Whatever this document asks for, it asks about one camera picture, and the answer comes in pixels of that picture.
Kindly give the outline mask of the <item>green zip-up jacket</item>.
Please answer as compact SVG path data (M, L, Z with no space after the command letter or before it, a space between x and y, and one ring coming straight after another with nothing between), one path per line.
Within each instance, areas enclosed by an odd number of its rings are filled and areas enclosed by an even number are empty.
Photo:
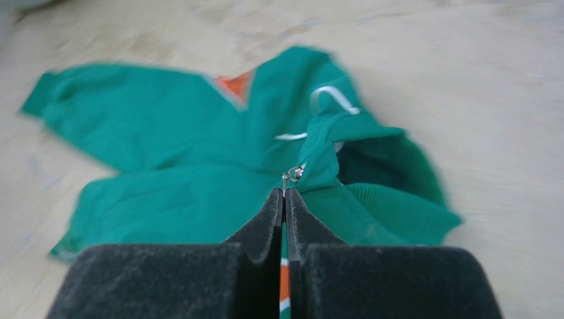
M440 246L461 224L402 128L379 123L323 51L235 78L125 64L46 72L22 112L118 171L82 191L51 255L215 245L283 193L279 317L290 314L285 193L348 245Z

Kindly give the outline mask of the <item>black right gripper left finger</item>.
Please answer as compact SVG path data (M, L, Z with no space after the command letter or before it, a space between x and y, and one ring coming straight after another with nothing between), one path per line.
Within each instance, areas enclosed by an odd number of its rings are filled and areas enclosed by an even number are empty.
M283 193L215 245L97 245L71 265L49 318L278 318Z

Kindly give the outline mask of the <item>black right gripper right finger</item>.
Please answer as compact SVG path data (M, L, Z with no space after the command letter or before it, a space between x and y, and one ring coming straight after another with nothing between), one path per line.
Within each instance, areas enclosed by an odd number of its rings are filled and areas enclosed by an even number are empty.
M292 318L501 318L490 282L468 251L348 245L285 193Z

